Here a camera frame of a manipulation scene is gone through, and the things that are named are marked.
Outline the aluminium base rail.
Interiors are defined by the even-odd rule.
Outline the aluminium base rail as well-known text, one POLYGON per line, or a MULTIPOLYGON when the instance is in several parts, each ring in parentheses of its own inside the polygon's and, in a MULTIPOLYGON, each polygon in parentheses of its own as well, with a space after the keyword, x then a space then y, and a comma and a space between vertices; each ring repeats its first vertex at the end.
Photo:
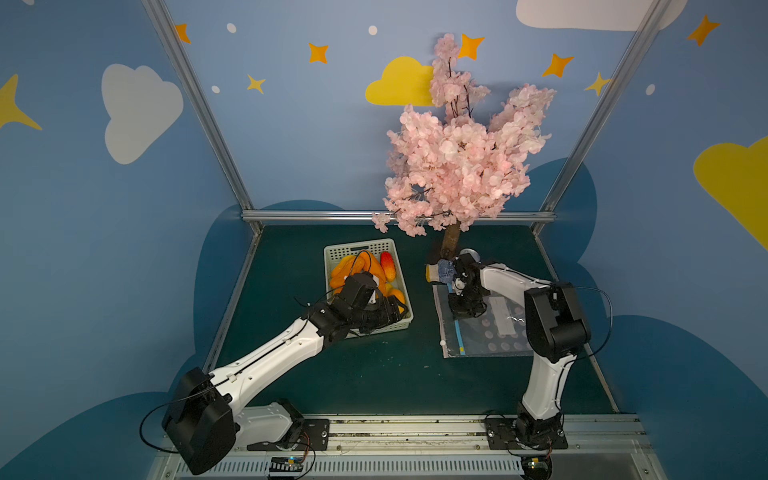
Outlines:
POLYGON ((330 415, 326 451, 238 447, 205 479, 663 479, 634 415, 569 415, 565 450, 491 450, 482 421, 511 415, 330 415), (304 473, 268 478, 272 457, 298 457, 304 473))

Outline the pink cherry blossom tree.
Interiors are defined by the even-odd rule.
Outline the pink cherry blossom tree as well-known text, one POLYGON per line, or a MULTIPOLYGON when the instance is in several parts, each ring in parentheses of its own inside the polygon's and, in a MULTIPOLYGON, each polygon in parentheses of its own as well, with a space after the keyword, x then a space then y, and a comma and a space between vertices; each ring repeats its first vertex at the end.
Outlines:
POLYGON ((404 108, 399 131, 388 134, 393 174, 385 181, 386 210, 372 216, 381 232, 394 222, 411 237, 429 229, 442 233, 443 258, 458 252, 461 234, 478 219, 497 218, 509 199, 529 187, 526 161, 546 144, 541 126, 556 95, 525 84, 509 93, 487 124, 475 120, 474 107, 490 90, 458 70, 466 44, 451 34, 437 40, 429 94, 445 115, 404 108))

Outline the clear blue-zip bag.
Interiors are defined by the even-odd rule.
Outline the clear blue-zip bag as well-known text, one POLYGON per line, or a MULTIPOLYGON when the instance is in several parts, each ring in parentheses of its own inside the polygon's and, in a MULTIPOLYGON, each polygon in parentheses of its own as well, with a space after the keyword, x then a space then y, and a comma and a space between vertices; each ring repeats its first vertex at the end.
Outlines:
POLYGON ((484 297, 479 317, 459 317, 449 307, 449 289, 434 284, 433 296, 440 325, 440 347, 445 359, 530 357, 524 307, 506 297, 484 297))

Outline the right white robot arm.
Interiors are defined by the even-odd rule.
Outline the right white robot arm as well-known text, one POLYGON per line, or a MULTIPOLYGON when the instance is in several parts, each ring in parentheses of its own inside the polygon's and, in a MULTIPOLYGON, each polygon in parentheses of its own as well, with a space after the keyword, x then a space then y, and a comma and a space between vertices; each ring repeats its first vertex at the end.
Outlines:
POLYGON ((451 263, 449 305, 454 313, 479 316, 486 309, 483 297, 488 294, 523 307, 533 363, 513 424, 515 442, 536 450, 565 448, 563 389, 579 351, 591 339, 575 286, 537 279, 503 264, 483 264, 469 253, 451 263))

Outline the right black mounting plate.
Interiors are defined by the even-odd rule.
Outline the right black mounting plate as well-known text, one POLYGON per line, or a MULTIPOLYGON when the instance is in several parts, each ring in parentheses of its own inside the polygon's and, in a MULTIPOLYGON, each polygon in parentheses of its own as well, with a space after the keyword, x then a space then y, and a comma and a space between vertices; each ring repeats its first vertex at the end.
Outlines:
POLYGON ((486 417, 482 424, 491 450, 565 450, 568 441, 564 432, 563 415, 545 420, 522 415, 486 417))

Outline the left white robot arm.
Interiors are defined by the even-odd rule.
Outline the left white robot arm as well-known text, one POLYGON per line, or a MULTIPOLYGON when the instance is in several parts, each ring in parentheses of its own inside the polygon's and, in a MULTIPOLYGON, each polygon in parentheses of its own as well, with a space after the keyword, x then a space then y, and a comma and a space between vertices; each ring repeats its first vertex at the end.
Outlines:
POLYGON ((161 425, 194 475, 211 470, 237 447, 270 445, 310 449, 303 415, 288 401, 246 413, 247 405, 300 363, 344 340, 401 321, 405 299, 384 293, 372 274, 349 277, 331 298, 322 298, 285 331, 251 353, 211 372, 185 373, 167 404, 161 425))

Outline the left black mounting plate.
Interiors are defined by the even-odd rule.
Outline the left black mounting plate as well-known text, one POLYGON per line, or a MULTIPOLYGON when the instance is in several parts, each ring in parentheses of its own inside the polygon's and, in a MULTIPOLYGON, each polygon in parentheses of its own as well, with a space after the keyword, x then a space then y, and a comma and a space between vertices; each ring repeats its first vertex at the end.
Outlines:
POLYGON ((246 446, 248 451, 326 451, 330 437, 330 420, 296 421, 277 442, 260 442, 246 446))

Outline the orange mango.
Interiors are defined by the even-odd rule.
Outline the orange mango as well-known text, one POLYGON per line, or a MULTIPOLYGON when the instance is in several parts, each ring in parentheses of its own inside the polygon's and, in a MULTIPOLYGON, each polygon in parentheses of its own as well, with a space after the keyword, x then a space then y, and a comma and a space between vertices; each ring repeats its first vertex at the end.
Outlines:
POLYGON ((330 291, 333 294, 340 293, 348 277, 362 272, 370 273, 379 287, 385 287, 387 278, 382 266, 371 252, 364 250, 344 257, 332 270, 329 281, 330 291))

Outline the red mango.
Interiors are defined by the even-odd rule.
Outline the red mango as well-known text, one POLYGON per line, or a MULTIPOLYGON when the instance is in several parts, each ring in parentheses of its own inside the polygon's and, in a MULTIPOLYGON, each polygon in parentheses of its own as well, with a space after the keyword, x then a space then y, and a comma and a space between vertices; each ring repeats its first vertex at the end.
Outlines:
POLYGON ((384 251, 380 255, 380 265, 387 282, 393 282, 397 277, 395 261, 390 252, 384 251))

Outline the blue white work glove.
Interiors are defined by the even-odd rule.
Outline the blue white work glove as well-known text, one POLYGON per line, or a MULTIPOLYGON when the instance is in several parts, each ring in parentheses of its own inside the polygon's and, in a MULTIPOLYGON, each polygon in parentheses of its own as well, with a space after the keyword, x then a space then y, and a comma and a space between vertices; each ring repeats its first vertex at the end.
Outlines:
POLYGON ((440 259, 434 264, 428 264, 425 272, 429 283, 451 285, 456 278, 456 267, 453 260, 440 259))

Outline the small circuit board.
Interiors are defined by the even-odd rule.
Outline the small circuit board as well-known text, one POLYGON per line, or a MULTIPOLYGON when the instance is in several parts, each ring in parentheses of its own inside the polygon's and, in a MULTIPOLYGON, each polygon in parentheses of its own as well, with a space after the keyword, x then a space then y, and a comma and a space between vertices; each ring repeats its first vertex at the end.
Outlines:
POLYGON ((268 478, 296 478, 304 473, 304 461, 298 457, 272 457, 268 463, 268 478))

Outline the black mounting plate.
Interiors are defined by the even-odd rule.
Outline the black mounting plate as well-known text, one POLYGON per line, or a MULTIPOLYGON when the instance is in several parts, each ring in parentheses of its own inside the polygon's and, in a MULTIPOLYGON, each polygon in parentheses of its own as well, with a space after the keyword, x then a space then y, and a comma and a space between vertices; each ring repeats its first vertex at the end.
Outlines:
POLYGON ((260 442, 246 446, 248 451, 326 451, 330 437, 330 420, 296 421, 277 442, 260 442))
POLYGON ((565 450, 568 441, 564 432, 563 415, 545 420, 522 415, 486 417, 482 424, 491 450, 565 450))

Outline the white perforated plastic basket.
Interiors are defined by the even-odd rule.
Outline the white perforated plastic basket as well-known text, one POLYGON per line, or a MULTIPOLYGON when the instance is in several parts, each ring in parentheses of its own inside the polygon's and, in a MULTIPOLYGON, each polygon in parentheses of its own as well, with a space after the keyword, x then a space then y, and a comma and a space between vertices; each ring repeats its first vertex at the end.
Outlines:
POLYGON ((398 289, 403 293, 405 299, 404 303, 408 308, 408 313, 404 315, 400 321, 376 330, 372 330, 370 335, 408 329, 414 318, 413 308, 402 274, 397 248, 394 240, 391 238, 364 240, 359 242, 349 242, 326 246, 323 249, 326 289, 331 289, 330 280, 332 278, 332 271, 341 263, 343 258, 349 255, 356 255, 362 251, 370 252, 376 257, 377 260, 380 259, 380 255, 383 252, 388 252, 391 255, 395 265, 395 278, 392 282, 390 282, 390 285, 394 289, 398 289))

